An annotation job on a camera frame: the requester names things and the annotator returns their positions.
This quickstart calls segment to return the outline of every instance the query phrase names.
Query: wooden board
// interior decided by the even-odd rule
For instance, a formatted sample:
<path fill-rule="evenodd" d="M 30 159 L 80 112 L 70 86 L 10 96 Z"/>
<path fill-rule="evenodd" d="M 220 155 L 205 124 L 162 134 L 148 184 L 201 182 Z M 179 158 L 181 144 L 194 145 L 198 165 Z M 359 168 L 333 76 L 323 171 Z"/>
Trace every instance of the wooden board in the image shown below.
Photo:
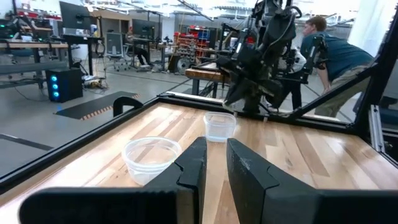
<path fill-rule="evenodd" d="M 204 68 L 217 68 L 216 63 L 209 63 L 203 66 Z M 205 70 L 199 70 L 194 68 L 186 69 L 185 76 L 188 78 L 199 79 L 199 80 L 211 80 L 214 82 L 222 82 L 223 76 L 220 72 L 211 72 Z"/>
<path fill-rule="evenodd" d="M 0 198 L 1 223 L 15 224 L 21 202 L 46 187 L 138 187 L 120 152 L 132 139 L 162 136 L 186 149 L 205 133 L 206 111 L 158 103 L 43 170 Z M 356 136 L 238 118 L 234 137 L 294 177 L 321 189 L 398 189 L 398 170 Z M 226 145 L 208 142 L 203 223 L 235 224 Z"/>
<path fill-rule="evenodd" d="M 41 42 L 24 42 L 23 40 L 8 40 L 10 48 L 49 48 L 49 45 Z M 51 44 L 52 48 L 68 48 L 67 44 Z M 7 44 L 1 43 L 0 48 L 6 48 Z"/>
<path fill-rule="evenodd" d="M 30 27 L 29 26 L 22 26 L 22 28 L 24 28 L 24 29 L 29 29 L 30 30 Z M 34 27 L 36 30 L 42 30 L 42 31 L 52 31 L 52 29 L 51 28 L 44 28 L 44 27 Z"/>
<path fill-rule="evenodd" d="M 122 21 L 130 21 L 132 19 L 131 16 L 126 14 L 121 14 L 118 12 L 113 12 L 109 10 L 95 10 L 90 13 L 93 17 L 101 16 L 103 19 L 117 19 Z"/>

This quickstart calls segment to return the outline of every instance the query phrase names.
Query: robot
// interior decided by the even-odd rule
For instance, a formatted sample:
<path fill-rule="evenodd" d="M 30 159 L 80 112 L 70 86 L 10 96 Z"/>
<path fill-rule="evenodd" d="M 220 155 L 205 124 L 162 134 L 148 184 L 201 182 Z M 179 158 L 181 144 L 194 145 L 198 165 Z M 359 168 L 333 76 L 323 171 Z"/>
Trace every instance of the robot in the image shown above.
<path fill-rule="evenodd" d="M 285 9 L 273 0 L 264 0 L 254 6 L 251 16 L 252 21 L 255 21 L 254 27 L 251 24 L 248 29 L 239 32 L 238 43 L 230 57 L 220 56 L 216 61 L 221 73 L 231 80 L 224 108 L 233 111 L 232 104 L 244 99 L 243 111 L 259 113 L 261 106 L 270 113 L 261 104 L 262 96 L 266 97 L 273 108 L 281 106 L 284 100 L 280 97 L 283 90 L 281 80 L 287 78 L 295 61 L 290 48 L 296 36 L 295 19 L 301 16 L 300 9 L 291 6 L 291 1 L 287 2 Z M 256 39 L 255 47 L 246 43 L 250 36 Z M 301 71 L 301 79 L 296 81 L 306 84 L 313 67 L 325 69 L 322 64 L 327 61 L 326 52 L 324 37 L 315 36 L 310 55 Z M 280 57 L 287 62 L 286 70 L 278 69 Z"/>

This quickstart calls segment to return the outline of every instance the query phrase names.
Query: black computer tower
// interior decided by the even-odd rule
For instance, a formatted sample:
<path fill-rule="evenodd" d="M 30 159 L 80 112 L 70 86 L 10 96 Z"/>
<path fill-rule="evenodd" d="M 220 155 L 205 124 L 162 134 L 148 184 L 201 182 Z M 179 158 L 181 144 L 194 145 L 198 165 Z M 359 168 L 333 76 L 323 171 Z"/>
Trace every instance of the black computer tower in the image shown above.
<path fill-rule="evenodd" d="M 64 103 L 83 96 L 79 68 L 57 68 L 45 71 L 50 101 Z"/>

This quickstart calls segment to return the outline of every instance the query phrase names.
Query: transparent container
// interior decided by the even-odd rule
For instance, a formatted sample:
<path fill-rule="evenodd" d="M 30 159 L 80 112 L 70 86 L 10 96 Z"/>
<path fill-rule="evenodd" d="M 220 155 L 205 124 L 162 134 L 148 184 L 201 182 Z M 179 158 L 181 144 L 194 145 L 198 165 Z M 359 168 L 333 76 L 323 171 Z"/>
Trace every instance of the transparent container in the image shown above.
<path fill-rule="evenodd" d="M 225 142 L 234 134 L 236 118 L 228 113 L 207 112 L 203 117 L 206 126 L 206 139 Z"/>
<path fill-rule="evenodd" d="M 181 151 L 181 146 L 173 140 L 146 137 L 127 143 L 122 158 L 132 179 L 139 185 L 146 185 L 168 168 Z"/>

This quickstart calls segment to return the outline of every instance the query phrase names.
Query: teal shirt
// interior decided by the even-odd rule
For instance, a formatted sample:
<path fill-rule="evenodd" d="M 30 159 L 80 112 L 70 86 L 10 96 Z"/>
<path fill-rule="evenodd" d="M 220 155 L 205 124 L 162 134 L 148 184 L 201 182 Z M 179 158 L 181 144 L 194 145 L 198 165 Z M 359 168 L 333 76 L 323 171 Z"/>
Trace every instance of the teal shirt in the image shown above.
<path fill-rule="evenodd" d="M 373 60 L 372 55 L 366 51 L 347 43 L 343 39 L 333 37 L 326 32 L 310 34 L 303 39 L 300 52 L 304 57 L 308 57 L 314 35 L 320 34 L 325 36 L 325 42 L 328 46 L 326 68 L 330 82 L 340 77 L 347 70 L 359 65 L 366 65 Z"/>

